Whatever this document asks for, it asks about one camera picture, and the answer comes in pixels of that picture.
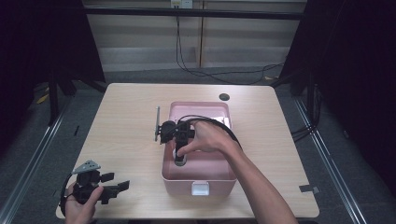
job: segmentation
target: person's left hand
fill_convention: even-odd
[[[73,183],[67,189],[68,194],[73,193],[73,187],[76,183]],[[95,205],[99,200],[101,194],[103,192],[103,187],[99,186],[96,188],[92,194],[90,199],[85,204],[81,204],[77,202],[76,198],[73,195],[70,195],[66,201],[66,220],[65,223],[73,223],[73,224],[88,224],[92,221],[93,214],[95,213]]]

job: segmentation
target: gray carpet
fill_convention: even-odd
[[[257,70],[260,68],[212,68],[207,72],[217,73],[235,70]],[[280,67],[267,71],[268,77],[275,77]],[[246,84],[259,80],[255,85],[267,85],[271,81],[261,79],[260,74],[221,75],[233,83]],[[106,74],[107,83],[196,83],[224,84],[212,77],[195,77],[180,69],[122,72]],[[34,181],[28,189],[12,223],[63,223],[55,216],[59,202],[59,191],[65,177],[73,168],[80,149],[91,127],[93,118],[102,100],[103,94],[77,82],[78,92],[64,114],[64,120],[52,140],[49,150],[40,164]],[[289,86],[276,89],[279,102],[291,131],[304,126],[294,99],[290,96]],[[1,203],[18,181],[23,165],[30,160],[36,146],[43,136],[50,117],[49,103],[34,105],[29,109],[19,136],[10,147],[6,157],[2,158],[0,179],[3,187],[0,191]],[[396,223],[396,200],[389,194],[376,173],[368,166],[359,153],[359,149],[346,139],[343,129],[334,115],[323,106],[318,127],[333,159],[336,161],[353,195],[361,206],[368,223]],[[315,220],[320,224],[353,223],[339,196],[328,171],[310,136],[296,143],[307,177],[312,186],[320,189],[316,199],[320,215]],[[127,223],[126,220],[99,220],[98,223]]]

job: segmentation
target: white wall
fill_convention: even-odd
[[[84,4],[170,7],[170,0],[85,0]],[[302,12],[304,6],[304,0],[193,1],[194,8],[217,10]],[[105,71],[177,67],[175,17],[89,15],[88,18]],[[183,59],[188,67],[281,63],[289,52],[297,26],[297,21],[180,18]]]

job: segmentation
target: wooden table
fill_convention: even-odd
[[[115,185],[131,181],[108,205],[96,206],[98,218],[252,218],[248,199],[238,182],[228,197],[172,196],[162,178],[163,147],[154,142],[157,110],[160,124],[170,104],[222,102],[227,93],[233,132],[247,156],[279,190],[297,217],[316,217],[318,206],[292,141],[274,89],[260,86],[111,84],[107,88],[76,167],[86,160],[102,166],[101,174],[114,172]],[[56,212],[63,217],[60,209]]]

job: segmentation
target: metal rail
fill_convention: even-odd
[[[296,99],[295,104],[304,120],[306,127],[311,125],[311,121],[307,116],[307,111],[305,105],[302,100]],[[332,178],[332,182],[334,183],[337,191],[348,211],[353,223],[355,224],[367,224],[363,213],[359,207],[359,204],[355,200],[352,192],[349,190],[347,183],[345,182],[344,178],[342,177],[340,171],[338,170],[337,165],[335,164],[334,160],[332,159],[332,155],[327,149],[326,145],[322,137],[320,136],[317,129],[315,129],[310,136],[317,147],[318,153],[323,160],[324,165],[326,166],[327,171],[329,172],[330,177]]]
[[[300,21],[305,17],[299,12],[236,11],[161,7],[33,7],[42,11],[64,11],[68,13],[94,15],[130,15],[130,16],[179,16],[212,17]]]
[[[68,97],[65,101],[65,105],[60,115],[46,130],[43,138],[40,141],[40,144],[35,150],[35,154],[25,167],[23,174],[21,175],[14,190],[12,190],[12,192],[9,194],[6,202],[3,205],[3,208],[0,211],[1,224],[11,223],[12,219],[15,217],[15,214],[17,213],[17,210],[21,205],[23,197],[29,189],[33,178],[35,177],[35,173],[37,172],[39,165],[43,161],[44,156],[46,155],[46,152],[50,146],[50,143],[62,123],[62,120],[64,118],[64,112],[68,108],[70,102],[71,97]]]

